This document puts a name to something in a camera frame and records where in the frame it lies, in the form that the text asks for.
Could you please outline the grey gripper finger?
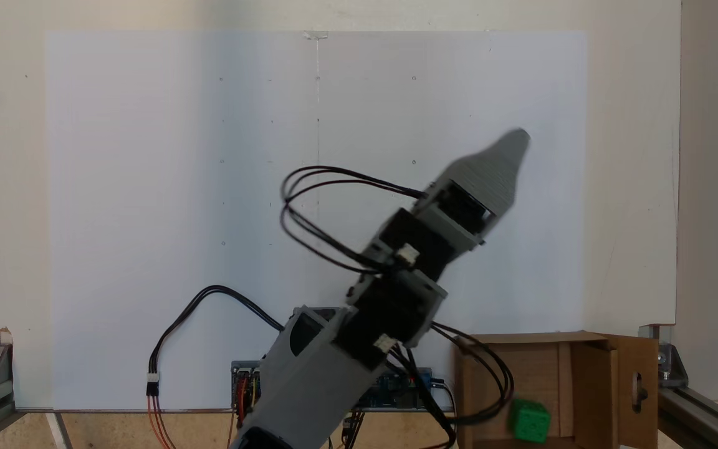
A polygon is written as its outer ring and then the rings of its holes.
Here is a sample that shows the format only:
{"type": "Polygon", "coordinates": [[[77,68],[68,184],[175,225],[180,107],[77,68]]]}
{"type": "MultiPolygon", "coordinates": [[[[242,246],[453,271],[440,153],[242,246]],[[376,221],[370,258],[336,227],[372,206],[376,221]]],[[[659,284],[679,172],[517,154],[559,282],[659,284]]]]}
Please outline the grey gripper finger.
{"type": "Polygon", "coordinates": [[[487,150],[453,161],[444,175],[493,215],[501,217],[515,204],[517,179],[525,155],[504,153],[498,139],[487,150]]]}
{"type": "Polygon", "coordinates": [[[509,130],[501,137],[500,145],[506,154],[524,154],[530,145],[530,135],[522,128],[509,130]]]}

